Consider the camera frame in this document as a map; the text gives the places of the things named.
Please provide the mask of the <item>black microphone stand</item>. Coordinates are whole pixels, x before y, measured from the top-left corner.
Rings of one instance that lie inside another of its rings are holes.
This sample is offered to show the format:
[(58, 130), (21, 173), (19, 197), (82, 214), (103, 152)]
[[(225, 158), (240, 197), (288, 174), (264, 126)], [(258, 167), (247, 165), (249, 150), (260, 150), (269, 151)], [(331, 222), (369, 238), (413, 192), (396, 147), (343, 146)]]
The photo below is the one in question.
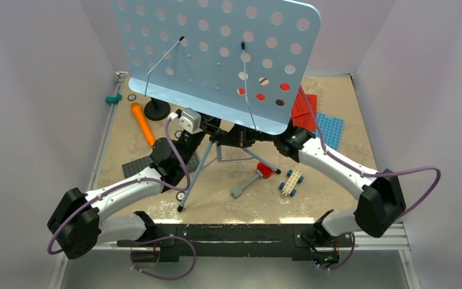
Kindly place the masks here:
[(150, 101), (144, 107), (144, 115), (152, 121), (160, 121), (165, 119), (171, 112), (170, 104), (166, 101), (161, 101), (155, 98), (150, 98)]

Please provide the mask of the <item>orange toy microphone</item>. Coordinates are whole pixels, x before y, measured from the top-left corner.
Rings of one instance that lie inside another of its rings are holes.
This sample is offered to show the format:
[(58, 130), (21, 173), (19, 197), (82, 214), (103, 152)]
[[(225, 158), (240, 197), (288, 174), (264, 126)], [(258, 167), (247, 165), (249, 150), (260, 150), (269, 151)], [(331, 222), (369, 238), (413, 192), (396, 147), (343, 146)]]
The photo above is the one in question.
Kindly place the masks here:
[(148, 145), (151, 148), (154, 147), (156, 138), (146, 120), (142, 106), (138, 102), (131, 103), (131, 113), (134, 115)]

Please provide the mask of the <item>light blue music stand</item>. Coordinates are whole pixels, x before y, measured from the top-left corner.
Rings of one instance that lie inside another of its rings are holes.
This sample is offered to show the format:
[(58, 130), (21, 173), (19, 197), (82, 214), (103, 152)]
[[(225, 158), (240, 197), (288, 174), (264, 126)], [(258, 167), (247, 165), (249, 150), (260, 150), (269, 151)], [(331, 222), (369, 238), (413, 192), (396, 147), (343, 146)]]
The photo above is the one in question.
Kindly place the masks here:
[[(291, 120), (321, 25), (296, 1), (113, 1), (129, 89), (271, 135)], [(290, 89), (281, 91), (280, 84)], [(243, 87), (245, 96), (237, 94)], [(264, 94), (264, 101), (255, 96)]]

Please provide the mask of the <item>red sheet music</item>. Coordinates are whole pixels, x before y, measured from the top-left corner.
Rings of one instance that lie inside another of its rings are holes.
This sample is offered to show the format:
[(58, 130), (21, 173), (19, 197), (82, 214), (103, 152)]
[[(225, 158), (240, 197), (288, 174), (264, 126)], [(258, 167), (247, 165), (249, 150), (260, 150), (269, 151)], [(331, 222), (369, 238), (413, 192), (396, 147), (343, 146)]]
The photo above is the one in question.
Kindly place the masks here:
[[(280, 89), (283, 92), (286, 92), (290, 89), (290, 85), (288, 83), (281, 83), (280, 84)], [(293, 106), (291, 108), (291, 117), (296, 118), (300, 117), (305, 114), (310, 114), (309, 108), (313, 110), (313, 112), (317, 111), (317, 95), (310, 95), (310, 94), (305, 94), (305, 98), (302, 94), (302, 92), (305, 92), (302, 88), (302, 86), (299, 86), (299, 91), (297, 92), (297, 96), (294, 100)], [(240, 96), (245, 96), (246, 90), (243, 87), (239, 87), (236, 89), (236, 92)], [(266, 99), (266, 96), (264, 94), (258, 93), (255, 96), (257, 101), (264, 101)]]
[(291, 120), (294, 126), (301, 127), (312, 132), (317, 131), (317, 123), (314, 121), (313, 116), (310, 113), (292, 116)]

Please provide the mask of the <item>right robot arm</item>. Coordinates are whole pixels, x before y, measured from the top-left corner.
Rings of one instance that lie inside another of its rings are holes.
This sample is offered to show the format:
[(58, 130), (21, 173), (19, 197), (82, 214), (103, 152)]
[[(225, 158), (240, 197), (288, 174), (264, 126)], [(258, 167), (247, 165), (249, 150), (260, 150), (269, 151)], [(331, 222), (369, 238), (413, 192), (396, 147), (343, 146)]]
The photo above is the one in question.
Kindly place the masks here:
[(313, 236), (319, 244), (328, 245), (339, 235), (357, 231), (380, 238), (406, 209), (399, 179), (393, 172), (378, 173), (360, 166), (324, 147), (321, 139), (305, 128), (289, 124), (283, 133), (270, 135), (234, 125), (215, 139), (221, 146), (242, 149), (256, 141), (271, 141), (281, 155), (321, 172), (357, 199), (356, 208), (330, 210), (314, 223)]

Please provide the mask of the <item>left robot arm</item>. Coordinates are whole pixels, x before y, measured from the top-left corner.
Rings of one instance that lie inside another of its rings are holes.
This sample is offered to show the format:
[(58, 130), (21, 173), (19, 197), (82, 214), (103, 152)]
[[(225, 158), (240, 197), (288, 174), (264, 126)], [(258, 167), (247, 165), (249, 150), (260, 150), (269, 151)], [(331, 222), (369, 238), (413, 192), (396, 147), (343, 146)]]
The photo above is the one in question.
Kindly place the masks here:
[(82, 192), (75, 187), (63, 195), (47, 224), (52, 234), (47, 253), (77, 259), (101, 243), (130, 240), (140, 246), (152, 244), (155, 230), (147, 225), (146, 213), (121, 219), (113, 215), (169, 190), (187, 194), (194, 179), (189, 174), (189, 160), (204, 136), (220, 131), (220, 121), (213, 117), (203, 114), (188, 120), (171, 113), (165, 136), (154, 141), (146, 168), (104, 188)]

